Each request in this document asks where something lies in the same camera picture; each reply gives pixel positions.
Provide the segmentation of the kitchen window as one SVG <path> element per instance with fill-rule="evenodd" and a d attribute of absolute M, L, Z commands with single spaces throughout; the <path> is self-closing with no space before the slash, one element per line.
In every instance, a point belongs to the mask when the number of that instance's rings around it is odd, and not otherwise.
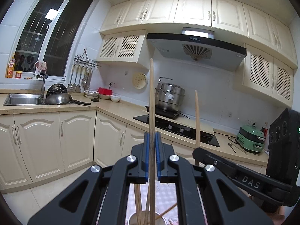
<path fill-rule="evenodd" d="M 34 63 L 41 59 L 47 63 L 47 75 L 63 78 L 73 41 L 92 2 L 39 0 L 14 52 L 14 71 L 35 73 Z"/>

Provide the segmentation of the pink checkered tablecloth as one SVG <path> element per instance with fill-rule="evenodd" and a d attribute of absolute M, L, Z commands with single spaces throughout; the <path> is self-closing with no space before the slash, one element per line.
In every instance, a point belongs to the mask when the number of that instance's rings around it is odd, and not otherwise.
<path fill-rule="evenodd" d="M 142 210 L 146 209 L 146 198 L 148 183 L 140 185 Z M 166 210 L 177 203 L 176 185 L 174 183 L 161 183 L 156 180 L 156 213 L 163 214 Z M 137 224 L 134 185 L 130 185 L 126 219 L 124 224 Z M 179 224 L 177 206 L 174 206 L 161 218 L 157 219 L 156 224 Z"/>

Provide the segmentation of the leaning chopstick in cup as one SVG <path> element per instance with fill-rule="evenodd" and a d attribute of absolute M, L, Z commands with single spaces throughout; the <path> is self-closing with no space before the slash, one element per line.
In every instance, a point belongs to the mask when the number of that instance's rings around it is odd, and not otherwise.
<path fill-rule="evenodd" d="M 162 214 L 156 216 L 155 220 L 160 219 L 161 217 L 163 217 L 165 214 L 167 214 L 169 211 L 171 211 L 173 208 L 175 208 L 177 206 L 177 203 L 173 204 L 171 207 L 169 207 L 168 209 L 166 209 L 164 212 L 162 212 Z"/>

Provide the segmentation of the black gas stove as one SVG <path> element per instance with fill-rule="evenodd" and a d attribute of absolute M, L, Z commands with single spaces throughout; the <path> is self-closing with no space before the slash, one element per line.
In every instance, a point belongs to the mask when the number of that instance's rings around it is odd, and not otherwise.
<path fill-rule="evenodd" d="M 160 115 L 155 117 L 155 126 L 161 130 L 177 134 L 179 136 L 188 138 L 190 140 L 196 140 L 196 128 L 187 125 L 182 125 L 175 122 L 176 119 L 166 118 L 168 117 L 179 117 L 179 113 L 163 113 L 163 111 L 156 110 L 156 113 Z M 215 136 L 215 132 L 210 125 L 200 123 L 200 141 L 201 143 L 209 144 L 211 146 L 220 147 L 218 140 Z"/>

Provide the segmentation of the green electric cooker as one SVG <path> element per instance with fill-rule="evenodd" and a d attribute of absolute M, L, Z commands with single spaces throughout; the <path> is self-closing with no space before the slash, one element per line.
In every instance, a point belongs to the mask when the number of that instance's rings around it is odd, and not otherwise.
<path fill-rule="evenodd" d="M 236 137 L 237 143 L 246 151 L 260 154 L 264 148 L 266 137 L 256 124 L 246 124 L 239 128 Z"/>

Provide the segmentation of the stainless steel stock pot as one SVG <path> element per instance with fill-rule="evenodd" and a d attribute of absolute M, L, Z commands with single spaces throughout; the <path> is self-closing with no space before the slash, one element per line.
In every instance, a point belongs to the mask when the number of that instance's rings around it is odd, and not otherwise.
<path fill-rule="evenodd" d="M 179 112 L 183 104 L 185 89 L 161 79 L 172 80 L 172 78 L 159 77 L 159 83 L 155 88 L 155 105 L 164 111 Z"/>

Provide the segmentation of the white bowl on counter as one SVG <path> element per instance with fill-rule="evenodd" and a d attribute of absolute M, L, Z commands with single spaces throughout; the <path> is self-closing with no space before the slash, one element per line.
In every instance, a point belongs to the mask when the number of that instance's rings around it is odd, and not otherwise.
<path fill-rule="evenodd" d="M 110 100 L 111 100 L 112 102 L 117 103 L 117 102 L 119 102 L 119 101 L 121 100 L 121 97 L 118 96 L 118 95 L 111 95 L 111 96 L 110 96 Z"/>

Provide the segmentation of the red box on counter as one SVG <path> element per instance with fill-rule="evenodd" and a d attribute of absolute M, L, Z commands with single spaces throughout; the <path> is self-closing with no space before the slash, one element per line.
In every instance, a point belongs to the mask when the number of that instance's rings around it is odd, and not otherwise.
<path fill-rule="evenodd" d="M 102 88 L 102 87 L 99 87 L 98 88 L 98 93 L 100 95 L 112 95 L 112 90 L 111 89 L 108 89 L 108 88 Z"/>

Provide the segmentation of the cream lower cabinets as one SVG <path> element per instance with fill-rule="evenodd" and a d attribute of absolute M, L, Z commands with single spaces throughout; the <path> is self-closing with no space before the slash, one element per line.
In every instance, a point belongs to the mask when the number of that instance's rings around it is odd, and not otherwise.
<path fill-rule="evenodd" d="M 144 131 L 100 111 L 1 116 L 1 191 L 33 188 L 93 163 L 113 165 Z"/>

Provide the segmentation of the cream cabinets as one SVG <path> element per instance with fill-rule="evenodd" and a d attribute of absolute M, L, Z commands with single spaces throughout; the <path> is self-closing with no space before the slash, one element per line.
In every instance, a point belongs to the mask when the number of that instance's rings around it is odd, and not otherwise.
<path fill-rule="evenodd" d="M 1 116 L 1 191 L 33 188 L 93 163 L 113 165 L 144 131 L 100 111 Z"/>
<path fill-rule="evenodd" d="M 246 48 L 234 87 L 278 106 L 291 107 L 296 50 L 287 25 L 266 12 L 234 0 L 130 0 L 110 8 L 100 29 L 97 60 L 107 64 L 148 62 L 157 50 L 148 33 L 186 34 Z"/>

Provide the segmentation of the steel wok pan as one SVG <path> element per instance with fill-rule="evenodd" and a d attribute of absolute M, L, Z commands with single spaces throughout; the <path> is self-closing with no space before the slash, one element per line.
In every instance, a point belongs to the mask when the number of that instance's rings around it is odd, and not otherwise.
<path fill-rule="evenodd" d="M 56 83 L 47 90 L 45 104 L 79 104 L 79 105 L 91 105 L 91 103 L 81 102 L 74 100 L 68 93 L 67 88 L 61 84 Z"/>

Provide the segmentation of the cream upper cabinets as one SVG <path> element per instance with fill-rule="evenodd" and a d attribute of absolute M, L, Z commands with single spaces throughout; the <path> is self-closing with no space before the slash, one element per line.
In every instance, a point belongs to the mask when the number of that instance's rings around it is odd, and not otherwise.
<path fill-rule="evenodd" d="M 266 12 L 234 0 L 130 0 L 110 8 L 100 29 L 97 60 L 107 64 L 148 62 L 157 50 L 148 33 L 186 34 L 246 48 L 234 87 L 278 106 L 291 107 L 296 50 L 287 25 Z"/>

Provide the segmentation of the range hood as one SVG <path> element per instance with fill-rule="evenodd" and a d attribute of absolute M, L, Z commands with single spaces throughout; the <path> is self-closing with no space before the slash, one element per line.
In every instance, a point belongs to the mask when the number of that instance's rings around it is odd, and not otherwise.
<path fill-rule="evenodd" d="M 247 55 L 246 48 L 242 46 L 189 34 L 148 33 L 146 39 L 165 58 L 231 72 L 236 70 Z"/>

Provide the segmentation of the faucet with cloth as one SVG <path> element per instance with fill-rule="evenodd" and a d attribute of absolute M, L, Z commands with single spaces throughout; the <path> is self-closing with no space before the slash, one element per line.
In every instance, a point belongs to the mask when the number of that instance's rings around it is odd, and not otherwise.
<path fill-rule="evenodd" d="M 44 98 L 45 95 L 45 81 L 48 78 L 47 73 L 47 62 L 38 60 L 34 63 L 34 68 L 37 69 L 37 73 L 34 75 L 36 79 L 42 79 L 41 86 L 41 98 Z"/>

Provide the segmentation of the round cream wall trivet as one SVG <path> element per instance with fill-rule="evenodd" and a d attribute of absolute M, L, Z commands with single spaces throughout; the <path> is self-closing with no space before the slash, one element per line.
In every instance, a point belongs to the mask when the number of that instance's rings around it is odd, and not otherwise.
<path fill-rule="evenodd" d="M 147 85 L 146 74 L 142 72 L 134 72 L 132 76 L 132 84 L 136 89 L 142 89 Z"/>

